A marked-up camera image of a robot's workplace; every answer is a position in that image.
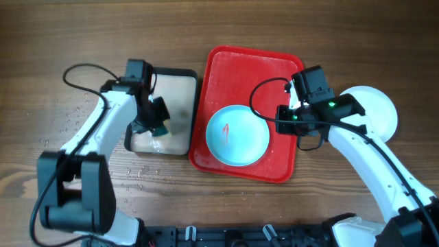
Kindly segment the green scouring sponge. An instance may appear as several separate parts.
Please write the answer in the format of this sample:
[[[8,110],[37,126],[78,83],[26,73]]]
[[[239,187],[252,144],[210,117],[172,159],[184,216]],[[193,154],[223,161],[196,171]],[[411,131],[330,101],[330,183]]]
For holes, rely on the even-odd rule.
[[[161,137],[161,136],[164,136],[166,134],[169,134],[169,130],[168,130],[167,126],[165,126],[164,124],[161,125],[161,126],[156,127],[152,131],[152,136],[153,137]]]

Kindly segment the black tray with soapy water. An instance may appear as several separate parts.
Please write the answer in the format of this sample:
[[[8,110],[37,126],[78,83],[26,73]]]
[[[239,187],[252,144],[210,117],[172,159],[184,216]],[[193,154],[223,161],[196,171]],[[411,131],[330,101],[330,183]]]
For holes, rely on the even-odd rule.
[[[153,137],[150,132],[141,134],[127,127],[125,148],[136,153],[184,155],[189,151],[195,105],[198,100],[197,73],[190,69],[159,67],[152,81],[157,85],[152,100],[162,97],[170,114],[165,121],[169,134]]]

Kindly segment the light blue plate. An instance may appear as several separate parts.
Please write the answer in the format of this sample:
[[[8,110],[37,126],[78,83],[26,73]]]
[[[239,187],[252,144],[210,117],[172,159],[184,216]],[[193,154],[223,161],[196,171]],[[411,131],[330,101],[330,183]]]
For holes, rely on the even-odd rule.
[[[265,154],[270,131],[267,122],[257,117],[248,106],[230,105],[209,119],[205,140],[210,153],[218,161],[244,167]]]

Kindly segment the red plastic tray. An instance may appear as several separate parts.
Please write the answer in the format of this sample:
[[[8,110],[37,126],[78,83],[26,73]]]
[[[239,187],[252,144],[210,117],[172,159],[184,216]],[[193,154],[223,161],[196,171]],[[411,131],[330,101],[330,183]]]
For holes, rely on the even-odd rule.
[[[207,147],[205,130],[209,119],[229,105],[252,104],[260,114],[274,118],[277,106],[289,102],[281,78],[291,78],[303,68],[302,61],[291,54],[226,45],[214,48],[208,57],[191,138],[191,164],[204,172],[268,183],[289,180],[294,171],[297,138],[278,134],[274,123],[268,123],[270,142],[265,154],[244,167],[218,161]]]

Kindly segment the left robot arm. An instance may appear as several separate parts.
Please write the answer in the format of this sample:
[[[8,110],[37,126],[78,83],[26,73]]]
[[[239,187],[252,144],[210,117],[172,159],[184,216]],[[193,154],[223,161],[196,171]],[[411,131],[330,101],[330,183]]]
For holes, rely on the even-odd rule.
[[[77,234],[63,242],[85,246],[140,246],[141,220],[117,210],[108,162],[124,130],[169,134],[169,112],[162,97],[153,98],[158,75],[144,60],[129,59],[123,76],[113,75],[98,91],[99,101],[78,133],[57,152],[37,160],[38,198],[29,220],[29,236],[43,228]]]

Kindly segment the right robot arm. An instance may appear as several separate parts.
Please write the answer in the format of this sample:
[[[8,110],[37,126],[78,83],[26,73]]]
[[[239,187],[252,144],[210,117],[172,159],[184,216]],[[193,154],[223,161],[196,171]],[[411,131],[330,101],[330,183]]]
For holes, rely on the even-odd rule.
[[[393,154],[386,142],[398,124],[390,98],[370,86],[336,96],[321,67],[293,74],[289,104],[276,113],[276,130],[297,137],[319,134],[353,166],[384,222],[345,215],[329,224],[336,246],[437,246],[438,198]]]

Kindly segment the white plate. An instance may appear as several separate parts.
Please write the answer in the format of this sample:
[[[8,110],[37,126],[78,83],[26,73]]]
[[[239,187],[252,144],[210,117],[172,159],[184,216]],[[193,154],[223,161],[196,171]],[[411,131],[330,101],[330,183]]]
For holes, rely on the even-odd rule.
[[[380,139],[384,143],[389,141],[398,126],[396,107],[391,99],[371,86],[354,86],[341,93],[345,94],[352,95],[361,104]]]

